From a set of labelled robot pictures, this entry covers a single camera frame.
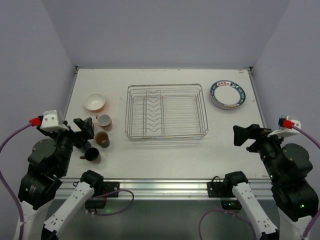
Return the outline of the pink dotted mug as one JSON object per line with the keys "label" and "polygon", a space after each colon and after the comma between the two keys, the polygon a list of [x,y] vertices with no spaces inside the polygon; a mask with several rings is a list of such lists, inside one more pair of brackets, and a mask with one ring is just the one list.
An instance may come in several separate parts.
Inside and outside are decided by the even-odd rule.
{"label": "pink dotted mug", "polygon": [[112,119],[107,114],[97,115],[96,117],[97,124],[103,128],[105,131],[109,132],[112,130],[113,124]]}

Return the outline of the black cup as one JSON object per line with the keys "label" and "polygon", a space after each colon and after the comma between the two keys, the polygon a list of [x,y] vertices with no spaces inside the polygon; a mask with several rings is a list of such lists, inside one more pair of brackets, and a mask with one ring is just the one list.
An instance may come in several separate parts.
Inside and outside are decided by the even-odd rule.
{"label": "black cup", "polygon": [[102,148],[108,148],[110,145],[109,135],[105,131],[99,131],[94,135],[94,142]]}

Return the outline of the orange bowl white inside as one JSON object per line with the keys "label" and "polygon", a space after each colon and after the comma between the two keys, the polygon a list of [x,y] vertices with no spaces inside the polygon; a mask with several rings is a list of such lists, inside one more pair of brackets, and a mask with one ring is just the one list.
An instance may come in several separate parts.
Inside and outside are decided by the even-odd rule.
{"label": "orange bowl white inside", "polygon": [[99,112],[104,108],[105,103],[106,99],[102,94],[92,93],[85,98],[83,105],[88,111]]}

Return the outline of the dark red cup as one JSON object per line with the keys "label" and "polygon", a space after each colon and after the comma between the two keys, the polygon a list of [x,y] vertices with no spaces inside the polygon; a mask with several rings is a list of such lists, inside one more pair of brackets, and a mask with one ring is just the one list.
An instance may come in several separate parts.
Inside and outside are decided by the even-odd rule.
{"label": "dark red cup", "polygon": [[93,162],[93,161],[99,161],[101,159],[101,155],[97,148],[90,147],[86,150],[84,155],[81,155],[79,158],[82,160]]}

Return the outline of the dark teal plate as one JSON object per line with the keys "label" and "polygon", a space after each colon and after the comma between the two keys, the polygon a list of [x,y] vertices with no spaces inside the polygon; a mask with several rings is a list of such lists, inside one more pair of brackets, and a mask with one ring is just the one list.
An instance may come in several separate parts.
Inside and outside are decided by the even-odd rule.
{"label": "dark teal plate", "polygon": [[224,104],[235,104],[240,99],[245,99],[246,93],[244,89],[237,83],[230,80],[219,80],[210,88],[211,98],[216,98]]}

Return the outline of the purple plate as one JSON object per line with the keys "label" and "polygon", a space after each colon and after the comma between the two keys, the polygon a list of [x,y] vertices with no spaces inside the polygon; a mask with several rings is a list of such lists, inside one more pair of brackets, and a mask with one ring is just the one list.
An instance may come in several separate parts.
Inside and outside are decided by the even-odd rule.
{"label": "purple plate", "polygon": [[235,110],[241,106],[241,104],[238,104],[238,103],[224,104],[224,103],[216,102],[216,101],[213,101],[212,103],[215,107],[217,107],[218,109],[224,110],[224,111],[232,111],[232,110]]}

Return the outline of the light blue plate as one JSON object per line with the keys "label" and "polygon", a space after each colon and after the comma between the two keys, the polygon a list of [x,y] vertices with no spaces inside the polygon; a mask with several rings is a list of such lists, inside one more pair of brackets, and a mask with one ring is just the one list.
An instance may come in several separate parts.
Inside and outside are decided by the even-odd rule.
{"label": "light blue plate", "polygon": [[241,105],[243,105],[246,99],[240,99],[237,103],[234,103],[234,104],[222,103],[214,97],[212,97],[211,100],[217,108],[220,108],[223,110],[233,110],[233,109],[236,109],[236,108],[240,107]]}

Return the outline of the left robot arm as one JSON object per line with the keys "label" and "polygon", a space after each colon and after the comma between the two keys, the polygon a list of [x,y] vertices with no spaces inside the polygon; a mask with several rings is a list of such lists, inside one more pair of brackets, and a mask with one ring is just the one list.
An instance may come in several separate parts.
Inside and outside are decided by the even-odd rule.
{"label": "left robot arm", "polygon": [[94,138],[91,117],[73,122],[79,131],[71,130],[67,121],[60,121],[55,114],[38,116],[29,121],[29,126],[47,138],[38,141],[28,157],[28,170],[20,182],[17,206],[19,219],[14,239],[16,240],[57,240],[65,224],[85,202],[102,191],[103,177],[92,171],[84,172],[75,190],[63,205],[49,218],[46,215],[61,178],[68,171],[74,148],[84,147]]}

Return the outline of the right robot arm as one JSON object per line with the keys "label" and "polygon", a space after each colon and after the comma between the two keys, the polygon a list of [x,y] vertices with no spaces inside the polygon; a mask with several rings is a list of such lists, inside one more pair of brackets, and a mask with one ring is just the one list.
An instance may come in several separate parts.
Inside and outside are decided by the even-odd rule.
{"label": "right robot arm", "polygon": [[281,146],[283,139],[303,134],[317,146],[319,143],[303,131],[298,121],[280,119],[279,130],[262,128],[258,124],[248,127],[233,126],[233,144],[240,147],[248,139],[254,143],[247,147],[257,153],[271,180],[271,192],[280,217],[277,228],[267,217],[245,174],[227,173],[225,189],[240,202],[249,218],[256,240],[307,240],[311,228],[320,216],[319,197],[309,185],[306,176],[313,169],[308,151],[295,143]]}

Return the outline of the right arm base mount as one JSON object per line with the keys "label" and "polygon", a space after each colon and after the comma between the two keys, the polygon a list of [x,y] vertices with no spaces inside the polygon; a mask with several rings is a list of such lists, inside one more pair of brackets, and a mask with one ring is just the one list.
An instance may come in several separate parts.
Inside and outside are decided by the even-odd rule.
{"label": "right arm base mount", "polygon": [[219,176],[214,176],[211,181],[206,183],[207,194],[209,198],[217,198],[224,210],[240,211],[242,205],[236,197],[226,189],[225,183]]}

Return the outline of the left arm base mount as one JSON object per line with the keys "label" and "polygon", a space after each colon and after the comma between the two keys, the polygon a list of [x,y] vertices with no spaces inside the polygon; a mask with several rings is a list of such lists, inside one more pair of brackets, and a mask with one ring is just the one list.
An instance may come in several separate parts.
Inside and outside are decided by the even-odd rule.
{"label": "left arm base mount", "polygon": [[[104,181],[102,186],[98,189],[98,192],[95,192],[93,194],[94,197],[105,195],[114,191],[117,191],[120,189],[120,183],[117,181]],[[117,198],[119,196],[119,193],[113,193],[109,196],[105,196],[103,198],[95,198],[95,199],[89,199],[85,202],[84,207],[87,210],[97,212],[97,210],[104,209],[107,200],[109,198]]]}

